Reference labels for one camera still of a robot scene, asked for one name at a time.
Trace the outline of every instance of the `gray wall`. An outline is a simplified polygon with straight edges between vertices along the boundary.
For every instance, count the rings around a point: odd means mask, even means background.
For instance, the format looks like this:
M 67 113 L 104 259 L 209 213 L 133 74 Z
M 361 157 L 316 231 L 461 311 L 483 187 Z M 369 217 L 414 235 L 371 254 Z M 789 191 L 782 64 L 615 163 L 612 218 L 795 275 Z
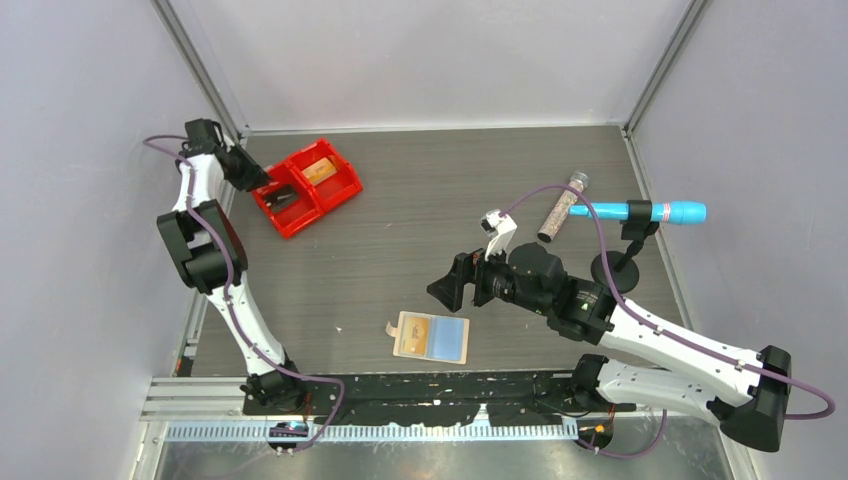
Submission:
M 190 298 L 140 141 L 210 109 L 146 1 L 3 2 L 0 45 L 0 477 L 119 478 Z
M 300 130 L 622 122 L 688 3 L 175 6 L 217 83 L 232 87 L 230 110 L 254 130 Z
M 835 416 L 788 422 L 765 478 L 844 478 L 848 429 L 848 4 L 713 2 L 636 139 L 656 199 L 709 204 L 668 228 L 696 327 L 781 346 Z M 793 391 L 789 409 L 822 403 Z

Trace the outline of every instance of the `red container divider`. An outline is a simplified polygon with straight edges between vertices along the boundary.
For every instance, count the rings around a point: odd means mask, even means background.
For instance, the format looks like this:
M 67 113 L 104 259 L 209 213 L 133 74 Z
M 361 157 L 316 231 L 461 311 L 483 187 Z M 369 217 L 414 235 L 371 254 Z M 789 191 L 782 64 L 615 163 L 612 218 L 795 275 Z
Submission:
M 333 164 L 336 172 L 318 185 L 312 185 L 303 170 L 324 158 Z M 284 238 L 293 237 L 363 190 L 353 167 L 323 138 L 267 171 L 272 182 L 254 190 L 253 198 Z M 287 185 L 293 187 L 298 198 L 275 213 L 271 209 L 273 205 L 267 204 L 266 196 Z

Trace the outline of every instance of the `metal floor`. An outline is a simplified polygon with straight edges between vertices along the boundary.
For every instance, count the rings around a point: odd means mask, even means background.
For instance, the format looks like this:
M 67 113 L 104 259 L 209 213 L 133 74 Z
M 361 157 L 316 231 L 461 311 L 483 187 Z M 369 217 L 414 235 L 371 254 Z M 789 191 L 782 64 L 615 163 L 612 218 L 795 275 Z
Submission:
M 248 150 L 277 163 L 316 135 L 255 135 Z M 365 190 L 292 240 L 284 240 L 251 195 L 239 194 L 230 219 L 249 259 L 251 291 L 271 332 L 305 373 L 419 372 L 569 368 L 600 350 L 559 337 L 542 317 L 492 301 L 457 313 L 471 319 L 468 363 L 452 365 L 392 356 L 387 321 L 401 310 L 445 314 L 425 292 L 445 275 L 454 255 L 486 244 L 483 213 L 506 208 L 523 193 L 586 172 L 594 201 L 641 198 L 616 127 L 566 127 L 326 135 L 354 166 Z M 541 193 L 514 213 L 515 247 L 535 234 L 560 192 Z M 605 222 L 612 248 L 620 227 Z M 571 275 L 591 278 L 598 253 L 591 221 L 572 218 L 547 246 Z M 628 296 L 680 323 L 655 240 L 637 257 L 642 278 Z M 615 358 L 644 361 L 621 353 Z M 207 310 L 193 376 L 243 376 L 233 337 Z
M 639 451 L 653 440 L 657 418 L 616 418 L 613 452 Z M 157 479 L 293 480 L 723 480 L 733 478 L 718 431 L 693 418 L 671 417 L 649 455 L 617 460 L 573 442 L 444 442 L 318 444 L 309 451 L 269 454 L 263 443 L 166 443 Z M 254 460 L 238 473 L 234 469 Z

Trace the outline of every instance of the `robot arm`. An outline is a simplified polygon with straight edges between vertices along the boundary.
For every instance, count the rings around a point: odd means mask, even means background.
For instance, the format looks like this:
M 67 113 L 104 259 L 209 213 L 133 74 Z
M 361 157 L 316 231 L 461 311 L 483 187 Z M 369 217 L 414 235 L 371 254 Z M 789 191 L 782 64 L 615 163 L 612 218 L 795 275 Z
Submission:
M 296 403 L 294 397 L 301 391 L 296 385 L 299 382 L 279 373 L 256 356 L 252 345 L 239 340 L 241 337 L 227 311 L 224 295 L 227 279 L 224 257 L 209 234 L 187 211 L 187 202 L 191 202 L 190 206 L 215 229 L 226 245 L 234 269 L 229 294 L 247 338 L 277 364 L 297 371 L 287 359 L 280 342 L 268 330 L 253 300 L 247 283 L 247 255 L 218 202 L 224 182 L 229 182 L 236 189 L 250 191 L 267 184 L 270 178 L 240 146 L 226 142 L 217 123 L 193 120 L 186 123 L 186 132 L 188 140 L 183 143 L 182 155 L 195 171 L 194 183 L 188 174 L 189 166 L 179 162 L 177 165 L 182 175 L 180 195 L 172 211 L 157 218 L 159 233 L 183 283 L 206 295 L 237 339 L 248 372 L 242 390 L 262 404 L 274 402 L 285 407 Z
M 741 368 L 750 364 L 789 374 L 791 359 L 769 346 L 761 352 L 725 345 L 658 318 L 626 300 L 630 309 L 657 325 L 640 324 L 601 284 L 569 276 L 562 261 L 536 244 L 506 246 L 515 223 L 499 211 L 481 220 L 490 237 L 486 249 L 454 258 L 451 271 L 427 287 L 451 312 L 462 307 L 463 287 L 475 285 L 473 305 L 493 298 L 547 318 L 561 336 L 645 358 L 667 370 L 637 368 L 599 355 L 584 355 L 575 369 L 575 397 L 587 408 L 639 403 L 686 413 L 719 425 L 730 438 L 752 448 L 777 451 L 788 403 L 788 387 Z M 740 361 L 736 368 L 686 347 L 673 332 L 713 352 Z

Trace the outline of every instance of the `purple cable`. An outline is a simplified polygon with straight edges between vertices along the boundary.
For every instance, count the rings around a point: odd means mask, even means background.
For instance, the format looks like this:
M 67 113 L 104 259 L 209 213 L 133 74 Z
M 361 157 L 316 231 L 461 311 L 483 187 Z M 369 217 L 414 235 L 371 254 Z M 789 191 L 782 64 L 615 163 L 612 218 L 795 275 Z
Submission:
M 639 324 L 644 325 L 644 326 L 646 326 L 646 327 L 648 327 L 652 330 L 656 330 L 657 325 L 655 323 L 651 322 L 650 320 L 648 320 L 646 318 L 643 318 L 641 315 L 639 315 L 638 313 L 633 311 L 633 309 L 628 307 L 627 304 L 624 303 L 624 298 L 622 298 L 621 294 L 618 293 L 618 289 L 615 287 L 615 281 L 613 279 L 612 272 L 610 271 L 609 261 L 607 260 L 607 245 L 606 245 L 606 241 L 604 240 L 604 229 L 601 226 L 601 221 L 598 219 L 598 214 L 597 214 L 597 212 L 595 212 L 595 208 L 592 206 L 592 203 L 589 201 L 588 198 L 586 198 L 586 196 L 583 194 L 583 192 L 581 192 L 581 191 L 579 191 L 575 188 L 572 188 L 569 185 L 565 185 L 565 184 L 561 184 L 561 183 L 545 185 L 545 186 L 539 187 L 539 188 L 525 194 L 521 198 L 519 198 L 517 201 L 515 201 L 515 203 L 510 205 L 509 208 L 507 208 L 506 210 L 501 212 L 501 216 L 509 214 L 509 212 L 511 212 L 513 209 L 515 209 L 515 207 L 517 207 L 518 205 L 520 205 L 522 202 L 524 202 L 528 198 L 532 197 L 533 195 L 535 195 L 535 194 L 537 194 L 541 191 L 549 190 L 549 189 L 552 189 L 552 188 L 568 190 L 569 192 L 576 195 L 577 198 L 579 198 L 580 201 L 583 202 L 583 204 L 586 205 L 586 208 L 589 209 L 589 212 L 592 214 L 592 221 L 595 223 L 595 229 L 598 231 L 598 243 L 600 243 L 600 246 L 601 246 L 601 263 L 604 266 L 604 276 L 607 279 L 607 283 L 609 284 L 610 291 L 612 291 L 612 295 L 615 298 L 616 303 L 618 303 L 618 306 L 620 306 L 625 312 L 627 312 L 631 317 L 633 317 L 637 322 L 639 322 Z M 692 350 L 695 350 L 699 353 L 703 353 L 704 355 L 715 358 L 716 360 L 721 360 L 722 362 L 725 362 L 729 365 L 732 365 L 734 368 L 739 363 L 739 362 L 737 362 L 737 360 L 735 358 L 732 358 L 732 357 L 729 357 L 727 355 L 724 355 L 724 354 L 721 354 L 721 353 L 718 353 L 718 352 L 714 352 L 714 351 L 712 351 L 708 348 L 702 347 L 701 345 L 698 345 L 695 342 L 689 341 L 686 338 L 683 338 L 680 335 L 677 335 L 676 333 L 669 332 L 668 330 L 663 330 L 662 332 L 660 332 L 660 334 L 665 335 L 668 338 L 676 341 L 677 343 L 680 343 L 682 345 L 685 345 L 685 346 L 691 348 Z M 822 391 L 822 390 L 820 390 L 820 389 L 818 389 L 818 388 L 816 388 L 812 385 L 808 385 L 807 383 L 804 383 L 800 380 L 796 380 L 792 377 L 787 377 L 786 375 L 781 375 L 779 373 L 772 372 L 771 370 L 766 370 L 764 368 L 756 367 L 754 365 L 749 365 L 747 363 L 742 365 L 742 368 L 744 368 L 745 370 L 748 370 L 749 372 L 754 372 L 758 375 L 766 376 L 766 377 L 772 378 L 774 380 L 777 380 L 779 382 L 785 383 L 787 385 L 791 385 L 793 387 L 800 388 L 801 390 L 804 390 L 805 392 L 812 393 L 813 395 L 824 400 L 825 403 L 827 404 L 827 406 L 825 407 L 824 410 L 821 410 L 821 411 L 818 411 L 818 412 L 787 413 L 786 414 L 787 420 L 816 420 L 816 419 L 819 419 L 819 418 L 828 417 L 831 414 L 833 414 L 834 411 L 836 411 L 836 402 L 833 400 L 833 397 L 831 397 L 830 395 L 828 395 L 824 391 Z
M 232 302 L 233 297 L 230 295 L 230 292 L 229 292 L 230 286 L 232 286 L 233 278 L 235 276 L 235 271 L 233 269 L 233 259 L 232 259 L 232 257 L 230 257 L 230 252 L 227 251 L 226 245 L 224 244 L 224 240 L 221 239 L 221 236 L 218 235 L 218 232 L 216 232 L 215 229 L 212 227 L 212 225 L 210 225 L 209 222 L 207 222 L 203 217 L 201 217 L 200 214 L 198 214 L 194 210 L 194 208 L 192 207 L 192 193 L 194 193 L 194 166 L 191 164 L 191 162 L 189 162 L 185 157 L 183 157 L 179 153 L 173 152 L 171 150 L 168 150 L 167 148 L 160 147 L 159 145 L 155 145 L 154 143 L 152 143 L 154 140 L 161 140 L 161 139 L 186 140 L 186 138 L 178 136 L 178 135 L 154 135 L 152 137 L 148 137 L 148 138 L 144 139 L 143 143 L 144 143 L 145 146 L 150 147 L 150 148 L 157 150 L 159 152 L 162 152 L 162 153 L 169 155 L 173 158 L 176 158 L 177 160 L 182 162 L 183 165 L 188 166 L 188 172 L 189 173 L 188 173 L 188 194 L 186 196 L 186 210 L 188 211 L 188 214 L 191 216 L 191 218 L 193 218 L 195 221 L 197 221 L 197 223 L 200 224 L 200 226 L 203 227 L 203 229 L 206 230 L 209 233 L 209 236 L 212 237 L 212 241 L 215 243 L 215 245 L 218 247 L 218 250 L 220 250 L 221 254 L 224 256 L 224 263 L 227 264 L 227 280 L 226 280 L 226 282 L 224 282 L 224 300 L 227 304 L 227 311 L 230 314 L 230 318 L 233 320 L 233 327 L 235 327 L 236 332 L 238 333 L 239 337 L 241 337 L 241 340 L 246 345 L 250 346 L 250 348 L 253 350 L 254 353 L 256 353 L 256 355 L 259 358 L 264 360 L 265 363 L 267 363 L 268 365 L 274 367 L 274 369 L 276 369 L 278 372 L 282 373 L 283 375 L 287 375 L 289 377 L 296 378 L 298 380 L 307 381 L 307 382 L 333 383 L 333 384 L 339 386 L 339 397 L 336 399 L 336 403 L 333 405 L 333 409 L 330 411 L 330 415 L 327 416 L 327 419 L 324 421 L 324 424 L 321 425 L 321 428 L 318 429 L 318 432 L 316 432 L 315 435 L 312 436 L 312 438 L 310 438 L 306 442 L 303 442 L 302 444 L 298 445 L 293 450 L 293 452 L 303 451 L 303 450 L 311 447 L 313 444 L 315 444 L 315 440 L 317 440 L 318 437 L 320 437 L 324 433 L 324 430 L 327 428 L 328 425 L 333 423 L 333 419 L 336 417 L 336 413 L 338 413 L 339 407 L 342 404 L 342 399 L 344 398 L 344 393 L 345 393 L 344 382 L 342 382 L 341 380 L 336 379 L 336 378 L 313 377 L 313 376 L 310 376 L 310 375 L 302 375 L 300 373 L 292 372 L 291 370 L 288 370 L 287 368 L 284 368 L 284 367 L 278 365 L 276 362 L 274 362 L 274 360 L 272 360 L 270 357 L 265 355 L 265 353 L 262 352 L 262 350 L 260 348 L 258 348 L 256 346 L 256 344 L 253 343 L 250 340 L 250 338 L 248 338 L 247 334 L 244 333 L 244 330 L 241 328 L 241 324 L 239 323 L 238 318 L 236 317 L 235 308 L 233 307 L 233 302 Z
M 666 425 L 667 422 L 668 422 L 668 411 L 663 410 L 663 416 L 662 416 L 662 420 L 660 421 L 660 429 L 657 430 L 657 436 L 654 438 L 654 441 L 651 442 L 650 445 L 648 445 L 648 447 L 646 449 L 642 450 L 639 453 L 613 453 L 613 452 L 607 452 L 606 450 L 598 450 L 597 453 L 599 453 L 599 454 L 601 454 L 605 457 L 617 458 L 619 460 L 635 460 L 637 458 L 644 457 L 645 455 L 654 451 L 654 449 L 657 448 L 657 445 L 659 445 L 660 439 L 662 438 L 662 434 L 665 431 L 665 425 Z M 592 434 L 592 439 L 589 440 L 588 442 L 586 440 L 578 438 L 577 443 L 579 443 L 580 445 L 582 445 L 582 446 L 584 446 L 584 447 L 586 447 L 590 450 L 594 450 L 595 449 L 595 445 L 594 445 L 595 434 L 594 433 Z

